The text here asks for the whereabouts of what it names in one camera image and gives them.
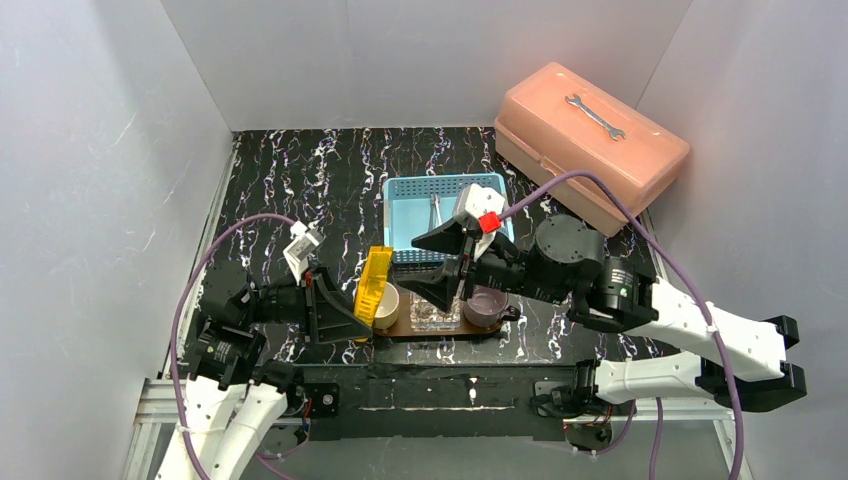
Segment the brown wooden oval tray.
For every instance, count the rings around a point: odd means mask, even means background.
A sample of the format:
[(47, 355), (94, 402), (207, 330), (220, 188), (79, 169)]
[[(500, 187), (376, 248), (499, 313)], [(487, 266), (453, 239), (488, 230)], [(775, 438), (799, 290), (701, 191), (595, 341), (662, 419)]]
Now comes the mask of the brown wooden oval tray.
[(439, 311), (435, 316), (416, 317), (408, 309), (400, 310), (397, 319), (388, 328), (374, 328), (376, 336), (393, 339), (418, 339), (424, 337), (485, 337), (498, 333), (504, 321), (488, 327), (472, 324), (461, 311), (443, 317)]

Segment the light blue plastic basket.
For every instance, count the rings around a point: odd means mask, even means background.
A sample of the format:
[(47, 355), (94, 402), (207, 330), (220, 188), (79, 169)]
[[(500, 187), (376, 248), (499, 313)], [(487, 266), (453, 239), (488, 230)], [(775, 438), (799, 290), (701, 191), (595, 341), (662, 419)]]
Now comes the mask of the light blue plastic basket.
[(451, 174), (390, 178), (383, 185), (384, 245), (393, 249), (397, 265), (436, 265), (443, 253), (414, 248), (411, 241), (428, 231), (430, 195), (441, 199), (442, 220), (454, 209), (460, 191), (476, 183), (506, 194), (505, 182), (498, 173)]

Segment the purple translucent cup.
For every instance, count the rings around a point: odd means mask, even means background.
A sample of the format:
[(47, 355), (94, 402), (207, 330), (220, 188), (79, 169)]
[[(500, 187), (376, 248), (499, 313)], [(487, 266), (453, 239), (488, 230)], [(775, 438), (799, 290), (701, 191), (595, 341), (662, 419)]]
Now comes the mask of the purple translucent cup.
[(515, 322), (521, 310), (510, 302), (508, 293), (478, 286), (463, 302), (462, 314), (474, 326), (491, 329), (503, 322)]

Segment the cream yellow mug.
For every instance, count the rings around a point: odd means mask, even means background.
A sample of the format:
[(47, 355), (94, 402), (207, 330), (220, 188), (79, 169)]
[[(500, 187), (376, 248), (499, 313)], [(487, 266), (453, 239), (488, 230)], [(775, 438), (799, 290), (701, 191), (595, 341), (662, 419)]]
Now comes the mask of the cream yellow mug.
[(387, 283), (383, 295), (378, 304), (372, 328), (374, 330), (386, 330), (391, 328), (398, 319), (400, 295), (397, 288)]

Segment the clear plastic package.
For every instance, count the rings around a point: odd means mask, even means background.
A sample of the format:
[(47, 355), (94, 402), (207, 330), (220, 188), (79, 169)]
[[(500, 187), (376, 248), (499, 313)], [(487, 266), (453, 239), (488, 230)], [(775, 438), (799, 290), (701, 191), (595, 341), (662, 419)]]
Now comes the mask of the clear plastic package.
[(410, 325), (415, 332), (453, 331), (461, 324), (462, 303), (455, 299), (447, 311), (436, 308), (423, 297), (410, 294)]

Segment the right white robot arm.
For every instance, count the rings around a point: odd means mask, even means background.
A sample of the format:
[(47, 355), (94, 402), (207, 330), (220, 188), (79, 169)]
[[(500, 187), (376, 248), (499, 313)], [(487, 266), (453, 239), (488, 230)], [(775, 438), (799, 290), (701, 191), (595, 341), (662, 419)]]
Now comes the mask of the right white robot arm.
[(600, 232), (569, 215), (541, 222), (525, 250), (502, 233), (450, 220), (414, 240), (417, 247), (444, 253), (444, 262), (396, 281), (442, 311), (455, 300), (496, 291), (567, 305), (569, 319), (588, 330), (676, 348), (659, 358), (578, 363), (573, 383), (549, 396), (566, 415), (654, 397), (709, 398), (762, 413), (806, 395), (803, 368), (787, 359), (800, 339), (793, 318), (731, 314), (678, 290), (650, 268), (607, 255), (604, 242)]

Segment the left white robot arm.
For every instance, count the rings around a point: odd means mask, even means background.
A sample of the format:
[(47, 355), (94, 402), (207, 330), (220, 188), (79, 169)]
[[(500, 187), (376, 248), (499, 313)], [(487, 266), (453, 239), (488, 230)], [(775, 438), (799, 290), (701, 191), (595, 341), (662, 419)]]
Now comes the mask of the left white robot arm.
[(371, 336), (324, 267), (266, 285), (247, 276), (243, 287), (227, 295), (223, 305), (208, 307), (197, 339), (185, 351), (178, 424), (159, 479), (238, 479), (279, 419), (298, 419), (296, 438), (303, 443), (310, 415), (337, 407), (333, 385), (307, 383), (303, 369), (292, 364), (262, 362), (267, 338), (254, 325), (292, 323), (316, 344)]

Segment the yellow toothpaste tube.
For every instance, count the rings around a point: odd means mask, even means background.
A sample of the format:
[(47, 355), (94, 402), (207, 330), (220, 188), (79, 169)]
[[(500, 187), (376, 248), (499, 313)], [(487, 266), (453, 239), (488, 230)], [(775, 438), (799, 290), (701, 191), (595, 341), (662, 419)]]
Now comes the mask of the yellow toothpaste tube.
[(354, 315), (371, 328), (385, 285), (389, 283), (392, 255), (391, 247), (372, 246), (358, 283)]

